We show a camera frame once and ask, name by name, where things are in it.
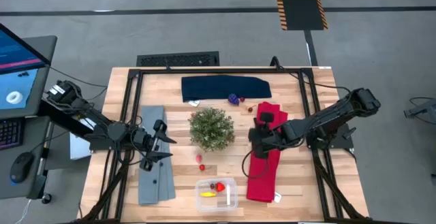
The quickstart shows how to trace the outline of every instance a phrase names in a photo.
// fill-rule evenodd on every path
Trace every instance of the food container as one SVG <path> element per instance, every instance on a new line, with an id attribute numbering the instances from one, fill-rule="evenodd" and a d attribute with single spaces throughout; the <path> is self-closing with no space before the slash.
<path id="1" fill-rule="evenodd" d="M 217 192 L 211 184 L 221 182 L 225 189 Z M 202 197 L 202 193 L 216 193 L 214 197 Z M 196 185 L 196 207 L 200 212 L 231 211 L 238 207 L 238 186 L 232 178 L 199 180 Z"/>

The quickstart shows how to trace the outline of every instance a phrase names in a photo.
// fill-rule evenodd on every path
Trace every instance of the keyboard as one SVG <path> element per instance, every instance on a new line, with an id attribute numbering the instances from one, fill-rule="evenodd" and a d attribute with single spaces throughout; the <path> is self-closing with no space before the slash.
<path id="1" fill-rule="evenodd" d="M 22 144 L 24 118 L 0 120 L 0 150 Z"/>
<path id="2" fill-rule="evenodd" d="M 140 55 L 136 60 L 136 66 L 137 67 L 219 66 L 219 53 L 215 51 L 215 52 Z"/>

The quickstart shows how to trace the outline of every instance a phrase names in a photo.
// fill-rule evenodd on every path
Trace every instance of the red towel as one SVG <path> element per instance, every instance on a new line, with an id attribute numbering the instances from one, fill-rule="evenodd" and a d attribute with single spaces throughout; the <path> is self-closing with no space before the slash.
<path id="1" fill-rule="evenodd" d="M 274 121 L 269 124 L 270 129 L 287 120 L 287 113 L 280 111 L 280 105 L 272 105 L 268 102 L 259 104 L 257 114 L 259 123 L 263 123 L 260 121 L 260 114 L 262 112 L 274 114 Z M 275 176 L 280 160 L 280 150 L 270 151 L 267 159 L 258 159 L 254 153 L 251 153 L 249 176 L 255 177 L 261 174 L 266 167 L 266 160 L 268 160 L 266 173 L 259 178 L 248 179 L 247 199 L 270 203 L 274 199 Z"/>

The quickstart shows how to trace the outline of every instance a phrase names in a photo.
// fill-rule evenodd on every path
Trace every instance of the monitor screen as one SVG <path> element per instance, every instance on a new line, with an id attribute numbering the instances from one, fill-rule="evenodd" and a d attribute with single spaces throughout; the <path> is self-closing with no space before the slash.
<path id="1" fill-rule="evenodd" d="M 44 66 L 45 62 L 0 29 L 0 74 Z"/>

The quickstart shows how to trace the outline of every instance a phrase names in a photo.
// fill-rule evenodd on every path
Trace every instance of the potted plant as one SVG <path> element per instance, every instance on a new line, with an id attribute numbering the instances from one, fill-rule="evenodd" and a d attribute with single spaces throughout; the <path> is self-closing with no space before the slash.
<path id="1" fill-rule="evenodd" d="M 191 141 L 206 152 L 223 150 L 234 142 L 231 116 L 224 110 L 205 108 L 193 112 L 188 119 L 191 125 Z"/>

